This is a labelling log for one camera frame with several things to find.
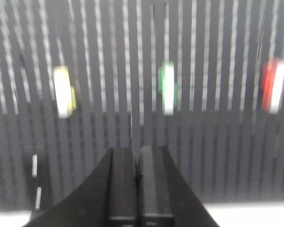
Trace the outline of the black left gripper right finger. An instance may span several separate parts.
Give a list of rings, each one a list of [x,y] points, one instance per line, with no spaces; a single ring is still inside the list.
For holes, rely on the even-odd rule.
[[[216,227],[187,184],[166,146],[144,146],[138,159],[141,227]]]

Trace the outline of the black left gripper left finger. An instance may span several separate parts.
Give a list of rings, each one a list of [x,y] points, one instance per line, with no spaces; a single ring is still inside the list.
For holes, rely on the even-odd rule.
[[[69,196],[28,227],[136,227],[135,164],[130,148],[110,148]]]

